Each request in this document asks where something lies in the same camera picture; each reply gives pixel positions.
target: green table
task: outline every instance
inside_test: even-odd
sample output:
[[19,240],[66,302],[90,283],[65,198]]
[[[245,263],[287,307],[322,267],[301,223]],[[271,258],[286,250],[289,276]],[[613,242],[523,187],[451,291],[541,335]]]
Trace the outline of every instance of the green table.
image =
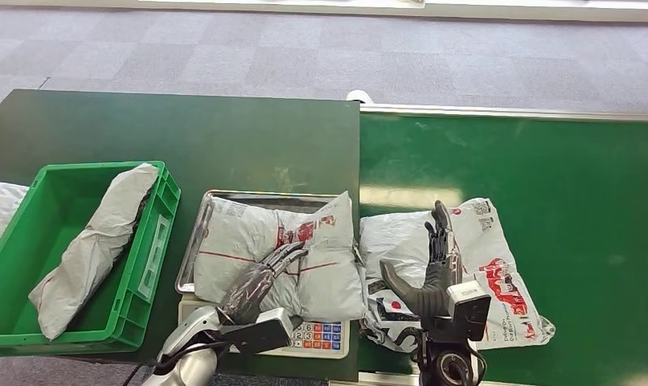
[[[486,379],[648,384],[648,117],[634,119],[363,107],[360,216],[425,207],[413,191],[490,197],[556,325],[546,346],[486,351]],[[408,365],[360,344],[362,371]]]
[[[648,380],[648,117],[392,106],[363,107],[360,115],[357,108],[14,91],[0,105],[0,180],[29,183],[49,162],[157,158],[182,187],[145,345],[94,359],[137,361],[158,351],[174,325],[174,276],[206,189],[348,189],[355,197],[359,188],[361,216],[424,209],[437,197],[458,203],[486,196],[497,205],[519,271],[558,331],[544,347],[487,352],[488,380],[592,386]],[[270,134],[279,133],[294,143],[340,138],[286,157],[267,149]],[[217,142],[217,135],[233,141]],[[250,151],[237,154],[235,144]],[[205,146],[213,151],[201,151]],[[314,154],[326,164],[298,163]],[[352,161],[357,157],[359,163]],[[365,339],[355,343],[341,361],[234,358],[224,370],[340,380],[353,380],[358,369],[411,371],[406,355]]]
[[[182,189],[145,341],[95,361],[155,358],[177,326],[174,290],[209,189],[339,194],[357,218],[356,102],[14,90],[0,104],[0,181],[30,184],[50,163],[162,160]],[[222,371],[355,380],[357,339],[343,360],[239,357]]]

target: green bin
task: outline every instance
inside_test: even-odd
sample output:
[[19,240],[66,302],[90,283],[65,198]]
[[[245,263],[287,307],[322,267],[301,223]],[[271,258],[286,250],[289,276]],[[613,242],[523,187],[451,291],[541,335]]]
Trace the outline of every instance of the green bin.
[[142,162],[49,165],[40,170],[0,238],[0,355],[137,350],[146,332],[180,190],[163,162],[127,257],[114,263],[66,332],[49,342],[28,300],[61,261],[111,180]]

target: stainless steel tray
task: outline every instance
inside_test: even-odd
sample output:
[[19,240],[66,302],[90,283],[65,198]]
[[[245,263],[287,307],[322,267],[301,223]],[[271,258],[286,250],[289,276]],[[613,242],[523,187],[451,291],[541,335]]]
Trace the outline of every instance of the stainless steel tray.
[[213,196],[265,209],[281,209],[299,213],[315,213],[336,197],[336,195],[305,195],[267,191],[210,190],[206,192],[201,200],[199,214],[196,216],[194,229],[191,231],[187,251],[184,253],[175,282],[175,289],[181,294],[194,293],[194,263],[213,214]]

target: gray mechanical hand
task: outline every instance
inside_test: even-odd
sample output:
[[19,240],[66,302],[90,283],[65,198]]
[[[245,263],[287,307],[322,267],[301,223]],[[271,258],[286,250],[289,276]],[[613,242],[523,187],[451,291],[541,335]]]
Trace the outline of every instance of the gray mechanical hand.
[[260,314],[260,303],[274,279],[295,260],[307,255],[304,242],[285,244],[260,263],[242,272],[225,295],[220,309],[237,325],[254,323]]
[[398,276],[395,268],[381,261],[381,275],[386,285],[407,305],[415,315],[422,318],[447,316],[447,287],[452,284],[452,263],[455,248],[452,235],[452,224],[449,221],[447,208],[441,201],[435,202],[431,211],[435,228],[428,222],[424,224],[429,232],[429,263],[426,266],[426,278],[421,288],[409,285]]

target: gray carpet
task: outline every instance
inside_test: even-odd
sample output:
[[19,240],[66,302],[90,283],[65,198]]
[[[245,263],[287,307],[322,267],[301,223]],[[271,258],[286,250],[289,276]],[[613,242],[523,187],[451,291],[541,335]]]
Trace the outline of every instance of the gray carpet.
[[[648,112],[648,26],[0,7],[0,101],[14,88]],[[131,368],[0,359],[0,386]]]

